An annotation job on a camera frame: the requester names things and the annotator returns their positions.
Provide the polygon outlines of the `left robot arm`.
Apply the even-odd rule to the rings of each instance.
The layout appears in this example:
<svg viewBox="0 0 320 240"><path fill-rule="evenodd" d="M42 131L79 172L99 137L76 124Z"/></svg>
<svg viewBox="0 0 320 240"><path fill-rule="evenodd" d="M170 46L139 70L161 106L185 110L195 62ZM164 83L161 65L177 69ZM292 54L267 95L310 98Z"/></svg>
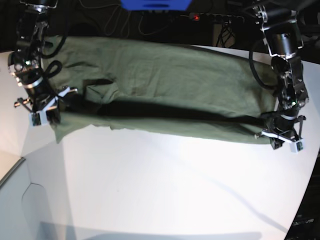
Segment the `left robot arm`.
<svg viewBox="0 0 320 240"><path fill-rule="evenodd" d="M302 127L306 117L300 110L308 103L308 91L303 79L303 64L298 51L304 43L297 22L297 11L277 6L270 0L255 0L248 9L257 17L263 34L261 42L271 56L271 68L277 83L268 85L259 77L253 62L253 50L249 51L249 66L258 84L273 91L277 100L274 111L264 112L264 128L255 138L269 138L273 149L290 145L293 153L305 148Z"/></svg>

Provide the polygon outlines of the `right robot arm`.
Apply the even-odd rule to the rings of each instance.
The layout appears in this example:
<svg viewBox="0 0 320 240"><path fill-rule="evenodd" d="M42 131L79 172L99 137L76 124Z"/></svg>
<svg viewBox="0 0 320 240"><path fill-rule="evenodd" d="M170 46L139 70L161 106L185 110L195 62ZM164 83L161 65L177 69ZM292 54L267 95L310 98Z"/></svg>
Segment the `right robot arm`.
<svg viewBox="0 0 320 240"><path fill-rule="evenodd" d="M8 66L14 68L11 74L28 95L27 99L17 99L15 107L23 106L29 113L36 114L38 111L44 110L50 100L56 102L60 99L50 86L49 78L57 75L61 71L62 65L58 61L54 61L47 69L43 69L41 61L55 57L65 44L73 1L62 1L65 18L64 32L59 44L50 54L44 53L44 49L50 47L45 36L49 28L50 13L57 8L60 1L22 0L20 3L24 5L24 12L17 24L17 41L14 51L8 57Z"/></svg>

